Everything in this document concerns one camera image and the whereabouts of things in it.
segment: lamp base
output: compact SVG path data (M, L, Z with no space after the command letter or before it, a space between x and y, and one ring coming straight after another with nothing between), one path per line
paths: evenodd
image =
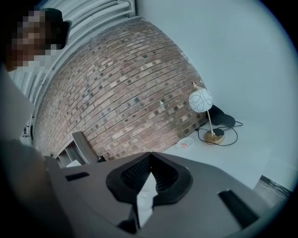
M211 132L206 132L204 135L204 140L207 144L220 144L224 140L224 131L217 129L218 132L215 132L215 137L213 137Z

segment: globe lampshade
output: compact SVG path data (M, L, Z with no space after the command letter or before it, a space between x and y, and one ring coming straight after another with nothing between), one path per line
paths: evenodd
M213 105L212 95L206 88L200 88L191 93L188 102L191 109L195 112L206 112L211 109Z

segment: lamp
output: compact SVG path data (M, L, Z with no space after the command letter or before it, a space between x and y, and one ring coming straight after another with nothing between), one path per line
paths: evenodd
M211 109L213 102L212 102L212 95L206 89L199 87L194 82L192 83L196 91L192 92L188 98L188 102L190 107L195 112L207 112L208 120L210 123L210 131L206 132L204 135L205 142L208 144L219 144L224 140L224 131L221 129L214 129L212 128L212 123L209 115L209 109Z

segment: white table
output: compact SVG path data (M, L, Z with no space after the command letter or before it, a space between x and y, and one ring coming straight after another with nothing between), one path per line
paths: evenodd
M190 135L195 140L190 148L177 149L174 145L164 153L218 167L253 189L269 160L268 135L257 123L242 120L241 122L244 126L235 128L239 137L233 145L208 145L199 140L195 131ZM202 128L210 129L210 125L206 124ZM204 138L205 132L200 130L201 139ZM233 130L225 131L225 140L222 144L229 144L235 138Z

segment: black cable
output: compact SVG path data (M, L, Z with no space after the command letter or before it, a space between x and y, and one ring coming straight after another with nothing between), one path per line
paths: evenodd
M235 140L234 142L230 143L230 144L227 144L227 145L220 145L220 144L216 144L216 143L213 143L213 142L209 142L209 141L202 140L202 139L200 138L199 130L205 130L205 131L211 132L210 130L201 128L203 125L206 124L206 122L202 123L202 124L197 128L197 136L198 136L198 138L200 139L200 141L202 141L202 142L206 142L206 143L208 143L208 144L219 145L219 146L229 146L229 145L232 145L232 144L234 144L234 143L236 143L236 142L238 141L238 133L235 131L234 128L235 128L235 127L239 127L239 126L243 126L243 123L242 123L242 122L239 122L239 121L235 121L235 122L240 123L240 125L233 126L233 127L221 126L221 127L218 127L218 128L217 128L217 129L226 128L226 129L223 130L223 131L227 131L227 130L229 130L229 129L232 129L232 130L236 133L236 140Z

